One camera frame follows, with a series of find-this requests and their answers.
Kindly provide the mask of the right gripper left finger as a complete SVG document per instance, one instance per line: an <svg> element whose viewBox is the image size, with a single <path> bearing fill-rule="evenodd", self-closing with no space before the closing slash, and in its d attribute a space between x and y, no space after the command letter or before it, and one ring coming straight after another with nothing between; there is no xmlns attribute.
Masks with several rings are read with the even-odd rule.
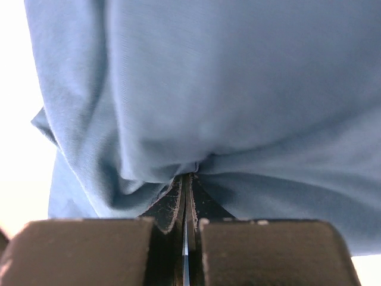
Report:
<svg viewBox="0 0 381 286"><path fill-rule="evenodd" d="M182 285L184 211L177 178L135 219L30 222L1 257L1 284Z"/></svg>

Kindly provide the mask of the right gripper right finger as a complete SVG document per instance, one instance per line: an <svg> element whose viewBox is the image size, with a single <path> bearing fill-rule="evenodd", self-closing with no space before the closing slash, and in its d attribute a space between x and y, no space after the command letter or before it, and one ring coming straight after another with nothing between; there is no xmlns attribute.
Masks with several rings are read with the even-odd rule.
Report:
<svg viewBox="0 0 381 286"><path fill-rule="evenodd" d="M191 285L359 285L340 233L320 220L238 219L186 176Z"/></svg>

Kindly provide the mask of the blue t shirt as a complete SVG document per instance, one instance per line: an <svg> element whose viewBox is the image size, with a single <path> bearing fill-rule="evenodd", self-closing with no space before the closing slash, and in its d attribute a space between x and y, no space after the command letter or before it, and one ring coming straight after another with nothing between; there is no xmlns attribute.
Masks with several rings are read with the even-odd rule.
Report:
<svg viewBox="0 0 381 286"><path fill-rule="evenodd" d="M48 216L136 217L195 173L238 218L380 253L379 1L26 1Z"/></svg>

